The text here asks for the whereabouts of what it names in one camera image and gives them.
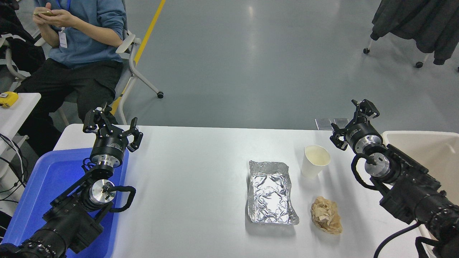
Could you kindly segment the person's left hand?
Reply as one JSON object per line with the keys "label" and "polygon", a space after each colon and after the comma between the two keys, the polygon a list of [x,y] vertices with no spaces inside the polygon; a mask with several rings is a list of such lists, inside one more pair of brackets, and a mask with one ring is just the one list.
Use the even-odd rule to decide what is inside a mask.
{"label": "person's left hand", "polygon": [[54,16],[48,17],[48,22],[56,27],[75,27],[78,22],[78,18],[67,10],[51,10],[51,13]]}

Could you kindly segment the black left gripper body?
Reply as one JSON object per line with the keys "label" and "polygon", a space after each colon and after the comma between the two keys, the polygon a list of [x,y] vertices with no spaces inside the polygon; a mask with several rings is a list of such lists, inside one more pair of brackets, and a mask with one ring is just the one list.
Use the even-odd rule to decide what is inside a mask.
{"label": "black left gripper body", "polygon": [[90,160],[96,163],[101,156],[110,156],[115,159],[115,164],[122,164],[128,144],[127,137],[119,137],[123,129],[99,128],[96,140],[90,154]]}

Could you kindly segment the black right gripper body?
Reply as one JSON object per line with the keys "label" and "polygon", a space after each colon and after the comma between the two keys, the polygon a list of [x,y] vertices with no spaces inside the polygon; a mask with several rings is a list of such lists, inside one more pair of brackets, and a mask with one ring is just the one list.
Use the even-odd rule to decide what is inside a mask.
{"label": "black right gripper body", "polygon": [[382,144],[382,137],[370,122],[351,124],[344,139],[353,150],[362,150],[370,144]]}

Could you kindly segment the person's right hand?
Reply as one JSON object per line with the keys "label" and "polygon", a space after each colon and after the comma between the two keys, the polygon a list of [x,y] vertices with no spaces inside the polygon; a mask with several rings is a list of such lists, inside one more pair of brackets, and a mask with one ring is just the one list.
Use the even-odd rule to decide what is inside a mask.
{"label": "person's right hand", "polygon": [[51,15],[45,15],[44,13],[34,13],[32,15],[32,19],[33,19],[33,22],[37,25],[37,26],[45,26],[45,25],[50,25],[50,18],[53,18],[55,17],[56,15],[54,15],[53,13],[51,13]]}

